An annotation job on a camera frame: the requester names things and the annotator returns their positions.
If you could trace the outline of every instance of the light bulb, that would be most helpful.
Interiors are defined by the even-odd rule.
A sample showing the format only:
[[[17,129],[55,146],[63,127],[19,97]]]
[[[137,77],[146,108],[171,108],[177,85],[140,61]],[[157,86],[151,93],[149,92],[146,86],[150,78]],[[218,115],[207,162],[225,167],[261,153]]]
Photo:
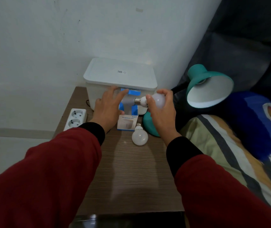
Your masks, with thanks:
[[[135,131],[133,132],[131,138],[133,143],[138,146],[142,146],[147,142],[148,134],[145,130],[143,130],[140,123],[136,124]]]
[[[152,98],[155,100],[156,106],[158,108],[162,109],[163,106],[165,105],[165,95],[155,93],[154,95],[152,95]],[[136,105],[141,105],[142,107],[148,108],[146,96],[141,97],[141,98],[135,98],[135,104]]]

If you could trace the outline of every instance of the brown wooden tabletop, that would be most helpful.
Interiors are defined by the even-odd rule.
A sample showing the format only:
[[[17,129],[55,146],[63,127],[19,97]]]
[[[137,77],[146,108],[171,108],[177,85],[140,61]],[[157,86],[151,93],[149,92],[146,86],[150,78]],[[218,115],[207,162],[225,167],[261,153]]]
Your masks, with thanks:
[[[86,100],[86,88],[76,87],[55,135],[63,131],[72,108],[86,109],[87,121],[92,118],[93,111]],[[102,160],[78,215],[184,210],[163,141],[149,135],[145,145],[137,146],[131,140],[132,133],[114,127],[106,135]]]

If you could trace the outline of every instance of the striped bedding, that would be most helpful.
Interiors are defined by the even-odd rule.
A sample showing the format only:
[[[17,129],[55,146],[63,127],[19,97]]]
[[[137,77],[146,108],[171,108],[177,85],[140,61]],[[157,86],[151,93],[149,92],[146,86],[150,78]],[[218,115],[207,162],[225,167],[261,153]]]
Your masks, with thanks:
[[[191,119],[180,133],[271,207],[271,155],[263,163],[255,159],[214,115]]]

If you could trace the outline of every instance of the white storage box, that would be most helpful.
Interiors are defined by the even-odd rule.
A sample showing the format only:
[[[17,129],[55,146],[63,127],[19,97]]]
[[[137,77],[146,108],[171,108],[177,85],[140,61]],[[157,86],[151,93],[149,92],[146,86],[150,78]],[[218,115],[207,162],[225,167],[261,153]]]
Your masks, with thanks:
[[[107,58],[93,58],[84,74],[90,101],[94,110],[95,100],[102,98],[111,85],[141,90],[140,97],[154,94],[156,77],[151,65],[124,62]]]

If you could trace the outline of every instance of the electrical outlet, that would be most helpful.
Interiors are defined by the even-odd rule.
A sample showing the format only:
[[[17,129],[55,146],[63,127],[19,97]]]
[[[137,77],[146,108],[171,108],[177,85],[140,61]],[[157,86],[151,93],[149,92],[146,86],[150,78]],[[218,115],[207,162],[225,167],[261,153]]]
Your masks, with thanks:
[[[86,122],[86,119],[87,111],[85,109],[71,109],[64,131],[80,126]]]

